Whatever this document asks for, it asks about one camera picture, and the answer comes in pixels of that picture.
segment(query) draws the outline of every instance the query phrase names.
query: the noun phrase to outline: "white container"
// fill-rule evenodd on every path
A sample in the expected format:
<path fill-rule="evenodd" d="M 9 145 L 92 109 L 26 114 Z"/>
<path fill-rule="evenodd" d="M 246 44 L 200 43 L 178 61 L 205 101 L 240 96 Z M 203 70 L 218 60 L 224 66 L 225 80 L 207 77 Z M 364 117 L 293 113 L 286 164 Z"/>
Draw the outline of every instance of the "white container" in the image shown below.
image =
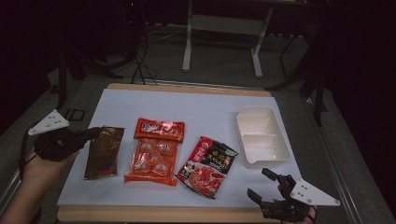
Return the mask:
<path fill-rule="evenodd" d="M 290 158 L 290 149 L 271 107 L 243 107 L 236 120 L 247 168 L 273 167 Z"/>

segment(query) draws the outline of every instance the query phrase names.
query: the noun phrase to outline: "gold foil packet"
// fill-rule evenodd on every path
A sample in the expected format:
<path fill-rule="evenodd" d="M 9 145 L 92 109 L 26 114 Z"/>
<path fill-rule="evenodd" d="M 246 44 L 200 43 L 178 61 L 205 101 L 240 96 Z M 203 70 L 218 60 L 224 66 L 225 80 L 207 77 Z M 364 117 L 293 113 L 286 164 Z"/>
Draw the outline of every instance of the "gold foil packet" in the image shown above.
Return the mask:
<path fill-rule="evenodd" d="M 117 157 L 124 128 L 103 127 L 99 137 L 92 139 L 85 169 L 85 180 L 117 175 Z"/>

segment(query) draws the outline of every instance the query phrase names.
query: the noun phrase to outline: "dark background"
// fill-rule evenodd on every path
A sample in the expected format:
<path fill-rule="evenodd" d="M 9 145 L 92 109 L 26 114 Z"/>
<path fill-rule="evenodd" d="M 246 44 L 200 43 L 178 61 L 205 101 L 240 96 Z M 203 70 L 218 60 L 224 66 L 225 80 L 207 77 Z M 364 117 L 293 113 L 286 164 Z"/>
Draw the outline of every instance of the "dark background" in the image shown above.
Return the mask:
<path fill-rule="evenodd" d="M 196 7 L 206 14 L 263 16 L 260 8 L 250 3 L 241 10 L 234 1 L 227 2 L 222 9 L 219 1 Z M 187 3 L 148 0 L 145 19 L 150 24 L 186 24 Z M 313 17 L 323 21 L 303 63 L 315 64 L 318 70 L 328 68 L 326 88 L 332 92 L 376 184 L 396 215 L 396 148 L 392 141 L 396 136 L 396 4 L 355 0 L 335 1 L 333 5 L 334 11 L 327 17 L 306 8 L 278 8 L 268 31 L 298 34 L 298 22 Z M 105 13 L 104 6 L 105 1 L 1 1 L 0 134 L 49 89 L 46 75 L 58 66 L 60 43 L 71 44 L 93 58 L 103 57 L 108 34 L 117 32 L 111 24 L 122 19 L 119 8 L 107 6 L 112 8 L 105 10 L 111 16 L 102 14 L 95 20 L 92 12 Z"/>

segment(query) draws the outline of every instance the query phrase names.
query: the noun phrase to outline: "white mounting bracket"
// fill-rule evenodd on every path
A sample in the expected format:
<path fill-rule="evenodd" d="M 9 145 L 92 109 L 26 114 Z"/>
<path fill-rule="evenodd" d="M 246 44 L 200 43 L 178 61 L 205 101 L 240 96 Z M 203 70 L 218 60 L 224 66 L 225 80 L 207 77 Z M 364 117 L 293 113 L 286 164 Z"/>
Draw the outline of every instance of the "white mounting bracket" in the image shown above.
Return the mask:
<path fill-rule="evenodd" d="M 338 206 L 341 204 L 339 200 L 334 199 L 303 179 L 297 181 L 290 197 L 299 202 L 312 205 Z"/>
<path fill-rule="evenodd" d="M 69 126 L 69 121 L 66 120 L 58 111 L 53 110 L 45 118 L 37 123 L 35 127 L 29 130 L 29 135 L 39 133 L 46 133 L 49 131 L 61 129 Z"/>

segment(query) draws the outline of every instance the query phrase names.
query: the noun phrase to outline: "black device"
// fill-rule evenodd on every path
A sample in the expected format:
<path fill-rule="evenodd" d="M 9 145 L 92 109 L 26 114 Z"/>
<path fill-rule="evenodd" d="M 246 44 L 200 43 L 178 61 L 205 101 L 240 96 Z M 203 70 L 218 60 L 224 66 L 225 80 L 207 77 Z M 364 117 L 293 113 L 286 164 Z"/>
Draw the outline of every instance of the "black device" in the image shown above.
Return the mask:
<path fill-rule="evenodd" d="M 68 128 L 42 133 L 35 140 L 35 153 L 43 160 L 61 161 L 99 136 L 101 128 L 73 132 Z"/>
<path fill-rule="evenodd" d="M 277 180 L 279 182 L 278 189 L 282 197 L 285 199 L 284 201 L 273 203 L 263 202 L 262 196 L 252 189 L 247 189 L 247 196 L 253 202 L 259 205 L 265 218 L 297 222 L 303 221 L 306 217 L 308 217 L 313 223 L 316 223 L 315 219 L 308 214 L 309 209 L 313 206 L 291 198 L 291 192 L 296 185 L 296 182 L 291 175 L 277 175 L 267 168 L 262 169 L 262 174 L 274 181 Z"/>

